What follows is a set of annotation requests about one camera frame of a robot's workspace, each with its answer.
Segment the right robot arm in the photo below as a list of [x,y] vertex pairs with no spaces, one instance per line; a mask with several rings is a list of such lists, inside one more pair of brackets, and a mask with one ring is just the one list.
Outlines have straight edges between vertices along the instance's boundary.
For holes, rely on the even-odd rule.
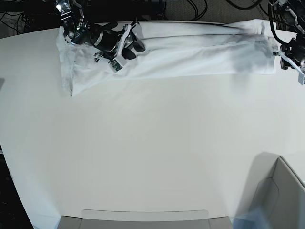
[[94,61],[107,59],[117,72],[128,60],[136,58],[137,52],[146,50],[142,42],[143,33],[139,22],[124,24],[117,30],[117,22],[100,25],[85,17],[85,0],[57,0],[56,8],[61,15],[63,36],[68,43],[89,45],[98,50]]

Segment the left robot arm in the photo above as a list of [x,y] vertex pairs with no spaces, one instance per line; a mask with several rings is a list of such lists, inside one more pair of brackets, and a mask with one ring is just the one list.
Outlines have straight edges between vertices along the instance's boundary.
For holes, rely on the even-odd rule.
[[[271,0],[268,4],[269,22],[273,37],[280,43],[281,68],[289,67],[305,73],[305,2],[303,0]],[[272,15],[279,16],[284,24],[294,29],[296,36],[289,42],[281,40],[273,25]]]

